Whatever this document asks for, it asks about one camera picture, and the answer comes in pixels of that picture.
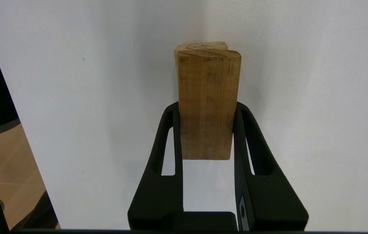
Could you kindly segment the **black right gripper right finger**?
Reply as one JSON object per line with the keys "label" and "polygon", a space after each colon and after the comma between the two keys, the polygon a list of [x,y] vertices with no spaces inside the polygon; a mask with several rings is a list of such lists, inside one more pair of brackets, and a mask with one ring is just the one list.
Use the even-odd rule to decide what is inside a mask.
{"label": "black right gripper right finger", "polygon": [[234,116],[234,185],[242,231],[304,231],[309,214],[273,156],[250,109]]}

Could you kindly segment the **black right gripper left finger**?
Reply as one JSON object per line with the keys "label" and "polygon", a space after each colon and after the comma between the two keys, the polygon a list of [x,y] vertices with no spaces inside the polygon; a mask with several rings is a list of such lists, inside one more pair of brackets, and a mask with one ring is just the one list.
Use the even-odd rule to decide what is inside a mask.
{"label": "black right gripper left finger", "polygon": [[[173,129],[175,174],[162,175],[166,141]],[[162,114],[154,144],[128,210],[131,229],[172,229],[173,216],[183,212],[183,157],[178,102]]]}

